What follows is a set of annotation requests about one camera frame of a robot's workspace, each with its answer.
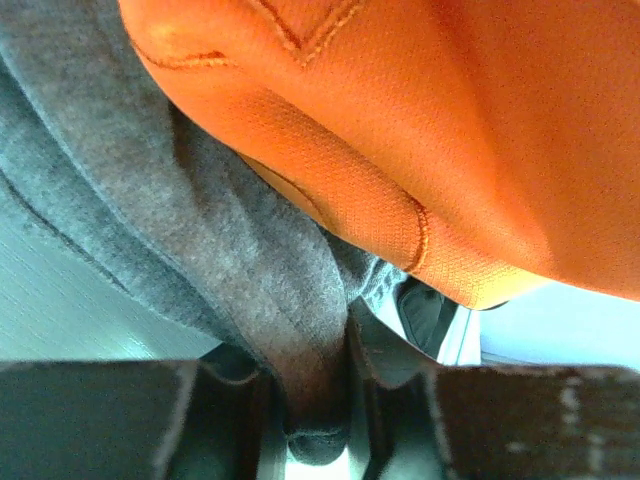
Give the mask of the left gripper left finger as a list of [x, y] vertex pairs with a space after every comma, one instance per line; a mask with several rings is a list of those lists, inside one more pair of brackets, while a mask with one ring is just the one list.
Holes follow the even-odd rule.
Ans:
[[7, 362], [5, 479], [276, 479], [267, 375], [202, 361]]

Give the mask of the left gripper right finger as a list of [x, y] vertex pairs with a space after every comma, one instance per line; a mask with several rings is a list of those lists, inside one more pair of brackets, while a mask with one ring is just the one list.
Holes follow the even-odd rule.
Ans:
[[618, 367], [439, 368], [384, 409], [372, 479], [636, 479], [639, 374]]

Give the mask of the dark grey cloth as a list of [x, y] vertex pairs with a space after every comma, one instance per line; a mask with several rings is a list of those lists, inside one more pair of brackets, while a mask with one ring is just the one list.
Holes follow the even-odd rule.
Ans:
[[2, 3], [1, 217], [163, 319], [246, 351], [284, 391], [298, 461], [343, 452], [347, 319], [404, 274], [320, 227], [174, 107], [115, 2]]

